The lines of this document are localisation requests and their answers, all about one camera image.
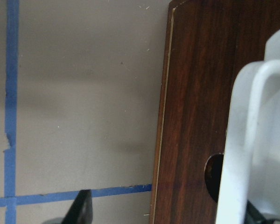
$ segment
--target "white plastic object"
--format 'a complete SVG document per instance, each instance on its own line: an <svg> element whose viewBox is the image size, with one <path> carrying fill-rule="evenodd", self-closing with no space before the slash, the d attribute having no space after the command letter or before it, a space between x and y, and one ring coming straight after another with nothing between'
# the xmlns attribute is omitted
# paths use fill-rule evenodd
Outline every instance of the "white plastic object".
<svg viewBox="0 0 280 224"><path fill-rule="evenodd" d="M280 218L280 30L233 86L216 224L243 224L248 199Z"/></svg>

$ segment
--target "wood grain surface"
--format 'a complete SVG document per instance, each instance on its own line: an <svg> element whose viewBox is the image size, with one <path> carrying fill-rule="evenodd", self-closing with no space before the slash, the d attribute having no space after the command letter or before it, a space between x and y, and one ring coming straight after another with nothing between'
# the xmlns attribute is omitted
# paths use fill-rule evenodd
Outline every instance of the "wood grain surface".
<svg viewBox="0 0 280 224"><path fill-rule="evenodd" d="M215 222L204 166L224 151L236 75L278 29L280 0L170 3L150 224Z"/></svg>

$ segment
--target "round black hole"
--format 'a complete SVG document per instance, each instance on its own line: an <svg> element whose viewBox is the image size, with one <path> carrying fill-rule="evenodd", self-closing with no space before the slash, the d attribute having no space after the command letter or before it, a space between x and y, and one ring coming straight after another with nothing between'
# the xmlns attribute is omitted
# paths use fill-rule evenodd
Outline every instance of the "round black hole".
<svg viewBox="0 0 280 224"><path fill-rule="evenodd" d="M204 167L204 180L211 198L218 202L223 165L223 154L212 155Z"/></svg>

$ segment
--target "vertical blue tape strip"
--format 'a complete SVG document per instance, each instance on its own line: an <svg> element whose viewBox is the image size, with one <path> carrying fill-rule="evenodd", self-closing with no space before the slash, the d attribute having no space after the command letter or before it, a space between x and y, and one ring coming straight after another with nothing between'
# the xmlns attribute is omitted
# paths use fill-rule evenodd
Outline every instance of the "vertical blue tape strip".
<svg viewBox="0 0 280 224"><path fill-rule="evenodd" d="M4 154L6 224L16 224L15 156L17 120L19 0L7 0L5 133L10 148Z"/></svg>

